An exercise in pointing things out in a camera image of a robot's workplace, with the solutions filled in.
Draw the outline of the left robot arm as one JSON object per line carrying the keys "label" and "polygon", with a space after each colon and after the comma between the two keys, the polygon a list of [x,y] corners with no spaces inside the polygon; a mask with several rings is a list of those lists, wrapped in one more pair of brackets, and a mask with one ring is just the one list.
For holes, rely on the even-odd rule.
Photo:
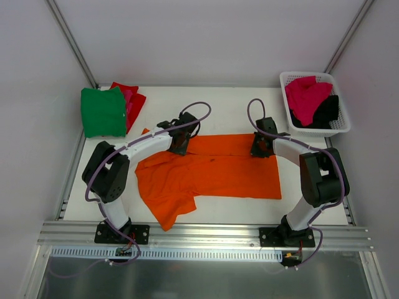
{"label": "left robot arm", "polygon": [[123,146],[106,141],[97,144],[82,174],[85,200],[98,204],[109,226],[108,235],[115,242],[123,243],[130,236],[131,220],[121,200],[130,168],[163,151],[185,154],[192,133],[199,127],[197,118],[183,112]]}

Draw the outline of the orange t shirt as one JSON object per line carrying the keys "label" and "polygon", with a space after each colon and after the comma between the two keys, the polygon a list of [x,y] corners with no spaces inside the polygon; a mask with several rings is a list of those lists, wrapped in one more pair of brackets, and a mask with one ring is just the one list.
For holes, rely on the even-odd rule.
{"label": "orange t shirt", "polygon": [[277,159],[250,154],[253,134],[197,136],[184,156],[169,151],[139,162],[138,191],[165,231],[196,210],[196,196],[282,198]]}

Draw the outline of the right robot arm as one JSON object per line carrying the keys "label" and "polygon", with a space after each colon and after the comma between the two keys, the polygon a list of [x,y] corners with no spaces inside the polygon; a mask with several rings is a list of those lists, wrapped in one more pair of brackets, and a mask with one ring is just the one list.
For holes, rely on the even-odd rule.
{"label": "right robot arm", "polygon": [[251,155],[257,158],[280,156],[299,167],[301,198],[274,229],[260,228],[262,246],[313,247],[311,225],[324,209],[335,207],[349,193],[349,182],[335,148],[317,149],[278,133],[274,120],[252,121],[256,132]]}

